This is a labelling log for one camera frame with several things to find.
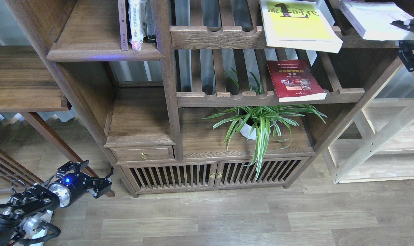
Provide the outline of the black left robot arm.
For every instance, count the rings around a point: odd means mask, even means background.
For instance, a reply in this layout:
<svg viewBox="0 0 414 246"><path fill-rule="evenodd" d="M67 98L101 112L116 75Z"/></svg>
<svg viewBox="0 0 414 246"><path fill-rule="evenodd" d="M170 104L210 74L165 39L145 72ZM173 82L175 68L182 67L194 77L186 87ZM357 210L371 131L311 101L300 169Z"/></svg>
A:
<svg viewBox="0 0 414 246"><path fill-rule="evenodd" d="M81 172L88 162L67 162L57 170L55 182L37 183L0 204L0 246L28 246L56 238L61 230L49 222L50 211L71 206L87 192L99 198L110 191L110 175L99 178Z"/></svg>

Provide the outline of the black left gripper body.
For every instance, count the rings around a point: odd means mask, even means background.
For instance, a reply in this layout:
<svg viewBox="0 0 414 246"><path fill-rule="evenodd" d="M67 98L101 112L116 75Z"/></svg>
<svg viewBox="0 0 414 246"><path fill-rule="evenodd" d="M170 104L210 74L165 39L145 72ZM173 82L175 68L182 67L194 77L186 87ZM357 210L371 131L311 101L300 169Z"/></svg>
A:
<svg viewBox="0 0 414 246"><path fill-rule="evenodd" d="M60 207L68 207L88 191L83 183L85 178L91 178L91 176L85 173L78 175L69 173L50 184L48 190L58 196Z"/></svg>

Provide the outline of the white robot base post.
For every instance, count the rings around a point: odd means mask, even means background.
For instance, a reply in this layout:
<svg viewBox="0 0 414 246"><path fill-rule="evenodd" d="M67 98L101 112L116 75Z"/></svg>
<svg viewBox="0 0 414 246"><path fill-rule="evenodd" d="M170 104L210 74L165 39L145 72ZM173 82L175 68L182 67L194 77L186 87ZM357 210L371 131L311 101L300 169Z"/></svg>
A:
<svg viewBox="0 0 414 246"><path fill-rule="evenodd" d="M23 230L26 232L25 239L36 239L45 236L47 229L38 228L38 226L42 222L50 222L52 216L53 211L47 210L27 217L22 223Z"/></svg>

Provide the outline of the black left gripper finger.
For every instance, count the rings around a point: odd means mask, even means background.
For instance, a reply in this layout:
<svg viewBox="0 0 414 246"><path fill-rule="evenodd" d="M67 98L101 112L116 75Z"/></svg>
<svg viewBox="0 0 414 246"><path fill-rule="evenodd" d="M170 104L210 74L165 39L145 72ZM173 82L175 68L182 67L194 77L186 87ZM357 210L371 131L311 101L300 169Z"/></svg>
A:
<svg viewBox="0 0 414 246"><path fill-rule="evenodd" d="M66 175L67 172L70 170L74 170L74 173L80 173L82 169L85 167L88 167L89 160L85 160L83 162L67 162L64 165L62 165L60 168L58 168L56 175Z"/></svg>
<svg viewBox="0 0 414 246"><path fill-rule="evenodd" d="M108 174L104 178L89 177L86 178L86 189L90 192L93 198L98 199L102 195L111 190L111 177L113 173Z"/></svg>

